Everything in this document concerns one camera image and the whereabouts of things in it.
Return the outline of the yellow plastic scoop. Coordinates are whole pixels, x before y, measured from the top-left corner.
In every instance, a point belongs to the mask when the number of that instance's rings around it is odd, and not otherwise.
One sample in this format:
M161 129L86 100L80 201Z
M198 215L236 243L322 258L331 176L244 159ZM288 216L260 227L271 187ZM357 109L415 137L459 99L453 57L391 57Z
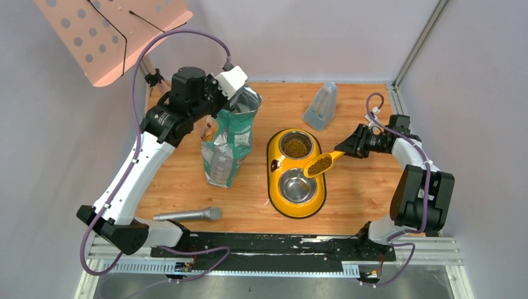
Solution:
M334 166L334 161L343 156L345 152L333 151L331 153L323 153L318 157L312 159L303 169L303 174L306 178L315 178L316 176L329 171Z

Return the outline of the green pet food bag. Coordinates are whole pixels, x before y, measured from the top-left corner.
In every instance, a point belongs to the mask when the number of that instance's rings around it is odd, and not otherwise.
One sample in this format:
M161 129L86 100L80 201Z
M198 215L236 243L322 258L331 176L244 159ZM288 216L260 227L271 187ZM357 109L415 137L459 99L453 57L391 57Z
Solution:
M252 151L253 124L262 97L244 85L214 118L207 116L200 151L207 183L228 188Z

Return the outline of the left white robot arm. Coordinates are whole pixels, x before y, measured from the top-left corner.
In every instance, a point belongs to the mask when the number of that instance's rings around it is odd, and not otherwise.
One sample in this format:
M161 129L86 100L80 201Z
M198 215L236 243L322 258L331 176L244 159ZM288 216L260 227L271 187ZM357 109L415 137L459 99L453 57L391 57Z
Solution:
M174 221L149 221L135 216L136 208L159 168L194 129L195 122L217 116L248 77L239 67L214 76L197 67L182 67L170 91L145 114L140 141L103 195L81 206L77 218L125 255L143 246L166 246L175 257L186 256L191 241Z

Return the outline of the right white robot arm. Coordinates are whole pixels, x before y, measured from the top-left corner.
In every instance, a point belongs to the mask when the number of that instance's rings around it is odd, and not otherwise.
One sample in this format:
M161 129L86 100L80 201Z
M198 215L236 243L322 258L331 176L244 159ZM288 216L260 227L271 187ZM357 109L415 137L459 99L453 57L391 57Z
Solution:
M428 158L420 138L410 131L409 116L392 115L378 134L367 125L358 125L334 150L359 159L368 158L371 152L391 154L403 169L389 213L369 221L357 233L360 258L373 259L381 247L404 234L438 232L445 226L455 177Z

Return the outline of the brown pet food kibble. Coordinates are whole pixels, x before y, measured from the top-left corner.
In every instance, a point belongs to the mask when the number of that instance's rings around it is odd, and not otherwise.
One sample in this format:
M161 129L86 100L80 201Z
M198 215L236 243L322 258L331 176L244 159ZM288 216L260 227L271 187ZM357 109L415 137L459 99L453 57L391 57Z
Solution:
M283 145L282 150L285 156L288 156L292 159L301 159L309 154L308 147L299 139L287 141Z

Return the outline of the clear plastic container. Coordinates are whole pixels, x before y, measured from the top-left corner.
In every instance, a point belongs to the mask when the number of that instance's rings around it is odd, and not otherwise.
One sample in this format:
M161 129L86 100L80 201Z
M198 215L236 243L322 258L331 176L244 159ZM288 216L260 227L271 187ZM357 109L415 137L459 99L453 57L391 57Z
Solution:
M323 131L333 121L336 112L337 87L325 83L302 115L302 120L312 129Z

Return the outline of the yellow double bowl feeder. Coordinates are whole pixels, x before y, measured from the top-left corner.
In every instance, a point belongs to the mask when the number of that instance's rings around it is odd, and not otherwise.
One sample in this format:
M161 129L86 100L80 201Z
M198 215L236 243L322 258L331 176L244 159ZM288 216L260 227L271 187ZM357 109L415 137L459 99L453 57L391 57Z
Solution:
M306 144L307 156L292 159L284 155L283 145L293 139ZM270 138L266 149L268 198L283 216L305 219L317 214L324 206L327 195L325 176L306 178L303 174L307 163L321 153L317 138L301 129L281 130Z

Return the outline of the grey microphone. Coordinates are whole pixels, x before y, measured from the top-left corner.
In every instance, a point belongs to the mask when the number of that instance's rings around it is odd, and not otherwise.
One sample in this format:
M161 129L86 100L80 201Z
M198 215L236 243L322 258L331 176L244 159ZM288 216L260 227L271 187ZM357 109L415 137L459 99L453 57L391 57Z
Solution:
M207 207L193 211L181 211L157 214L153 216L154 221L216 221L221 217L219 207Z

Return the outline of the pink music stand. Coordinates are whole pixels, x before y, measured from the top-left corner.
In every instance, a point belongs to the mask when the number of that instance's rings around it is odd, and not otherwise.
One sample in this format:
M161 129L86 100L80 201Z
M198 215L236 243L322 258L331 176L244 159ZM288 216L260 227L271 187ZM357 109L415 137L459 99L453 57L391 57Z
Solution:
M94 87L129 70L144 47L193 17L185 1L36 1Z

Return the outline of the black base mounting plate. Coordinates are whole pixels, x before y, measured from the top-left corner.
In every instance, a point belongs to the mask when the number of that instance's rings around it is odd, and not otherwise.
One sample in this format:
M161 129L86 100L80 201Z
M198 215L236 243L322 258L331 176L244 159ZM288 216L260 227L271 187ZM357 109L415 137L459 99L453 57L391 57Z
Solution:
M194 232L184 243L186 252L227 246L233 254L327 254L338 261L396 261L394 249L360 253L355 236Z

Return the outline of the aluminium frame rail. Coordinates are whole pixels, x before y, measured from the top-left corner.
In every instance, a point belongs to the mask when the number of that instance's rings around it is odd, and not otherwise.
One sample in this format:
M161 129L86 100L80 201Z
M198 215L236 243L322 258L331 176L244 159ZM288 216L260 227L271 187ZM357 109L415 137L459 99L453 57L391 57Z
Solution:
M223 72L230 70L234 65L227 60L223 66ZM136 129L136 139L134 143L140 141L140 124L143 118L136 118L134 121ZM216 247L212 249L200 250L195 252L186 252L182 249L187 245L184 243L188 240L192 232L183 227L184 234L180 241L174 247L166 246L143 246L151 250L152 259L166 259L182 256L196 257L197 261L185 263L181 267L176 267L168 275L171 282L182 283L197 280L210 273L241 273L242 275L268 275L272 277L290 277L296 275L307 275L309 277L318 277L330 273L336 273L345 277L356 278L359 285L369 288L380 288L384 286L381 281L380 269L365 272L362 270L363 265L377 264L383 266L381 262L365 261L338 261L337 258L327 254L233 254L227 246ZM357 249L360 253L365 254L374 250L381 252L386 249L395 249L397 247L410 247L410 254L414 255L417 250L415 242L406 238L407 234L390 242L388 247L364 247L357 238Z

